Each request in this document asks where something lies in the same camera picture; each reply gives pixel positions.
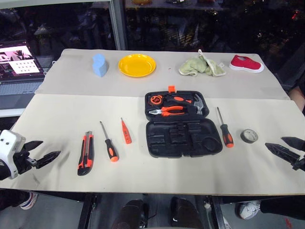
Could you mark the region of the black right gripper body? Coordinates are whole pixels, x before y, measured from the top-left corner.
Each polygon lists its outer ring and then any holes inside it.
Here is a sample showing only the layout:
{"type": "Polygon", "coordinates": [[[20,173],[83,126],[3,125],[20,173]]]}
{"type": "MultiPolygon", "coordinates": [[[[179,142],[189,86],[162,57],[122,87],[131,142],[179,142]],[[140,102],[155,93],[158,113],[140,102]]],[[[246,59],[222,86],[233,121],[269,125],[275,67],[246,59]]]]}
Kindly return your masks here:
{"type": "Polygon", "coordinates": [[[301,157],[300,155],[294,153],[293,161],[292,161],[293,170],[305,170],[305,157],[301,157]]]}

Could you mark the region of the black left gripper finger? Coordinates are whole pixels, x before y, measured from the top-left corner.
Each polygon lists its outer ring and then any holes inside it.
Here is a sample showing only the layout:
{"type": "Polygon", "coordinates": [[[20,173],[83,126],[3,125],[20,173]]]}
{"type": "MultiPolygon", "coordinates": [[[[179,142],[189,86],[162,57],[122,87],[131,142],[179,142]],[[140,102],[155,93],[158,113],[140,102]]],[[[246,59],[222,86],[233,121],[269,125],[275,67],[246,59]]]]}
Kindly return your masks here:
{"type": "Polygon", "coordinates": [[[35,148],[37,148],[39,145],[41,145],[43,141],[30,141],[25,143],[25,150],[26,151],[31,151],[35,148]]]}
{"type": "Polygon", "coordinates": [[[60,153],[61,153],[61,151],[53,151],[53,152],[46,154],[43,158],[37,160],[37,164],[35,167],[36,168],[44,167],[45,165],[52,162],[55,158],[57,158],[60,153]]]}

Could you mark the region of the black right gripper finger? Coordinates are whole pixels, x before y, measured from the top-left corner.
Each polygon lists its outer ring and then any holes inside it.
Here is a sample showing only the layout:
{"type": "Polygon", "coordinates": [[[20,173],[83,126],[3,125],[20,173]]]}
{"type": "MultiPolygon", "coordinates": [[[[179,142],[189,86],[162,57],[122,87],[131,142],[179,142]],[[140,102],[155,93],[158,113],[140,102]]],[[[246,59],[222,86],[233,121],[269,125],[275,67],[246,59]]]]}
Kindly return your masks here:
{"type": "Polygon", "coordinates": [[[290,151],[288,148],[274,143],[265,143],[267,149],[274,155],[289,162],[291,165],[299,160],[299,155],[290,151]]]}
{"type": "Polygon", "coordinates": [[[304,151],[305,150],[305,141],[297,138],[297,137],[282,137],[281,138],[285,143],[287,143],[289,146],[304,151]]]}

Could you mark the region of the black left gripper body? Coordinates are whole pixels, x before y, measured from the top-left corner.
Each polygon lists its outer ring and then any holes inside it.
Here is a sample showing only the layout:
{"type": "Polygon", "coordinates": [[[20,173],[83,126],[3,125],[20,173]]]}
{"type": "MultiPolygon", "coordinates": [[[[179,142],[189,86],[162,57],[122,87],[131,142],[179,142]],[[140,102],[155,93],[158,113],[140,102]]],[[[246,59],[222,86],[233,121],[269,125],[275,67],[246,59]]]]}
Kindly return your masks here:
{"type": "Polygon", "coordinates": [[[31,159],[29,155],[29,151],[25,150],[25,144],[21,148],[20,152],[13,155],[13,162],[17,168],[18,174],[23,174],[36,166],[37,161],[31,159]]]}

